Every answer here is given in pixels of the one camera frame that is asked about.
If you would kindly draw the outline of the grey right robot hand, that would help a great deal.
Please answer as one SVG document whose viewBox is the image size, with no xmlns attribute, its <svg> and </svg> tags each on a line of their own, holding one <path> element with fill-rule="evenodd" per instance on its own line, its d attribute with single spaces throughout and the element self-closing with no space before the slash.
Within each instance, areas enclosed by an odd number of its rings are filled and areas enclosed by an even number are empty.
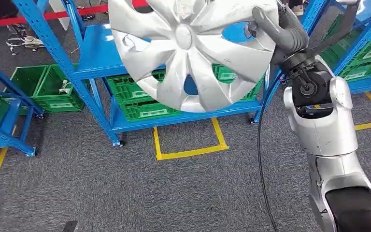
<svg viewBox="0 0 371 232">
<path fill-rule="evenodd" d="M 256 30 L 262 29 L 274 42 L 275 50 L 271 64 L 279 65 L 294 53 L 307 48 L 309 36 L 293 11 L 282 3 L 278 3 L 278 23 L 273 22 L 259 7 L 252 9 L 254 20 L 244 27 L 246 38 L 256 37 Z"/>
</svg>

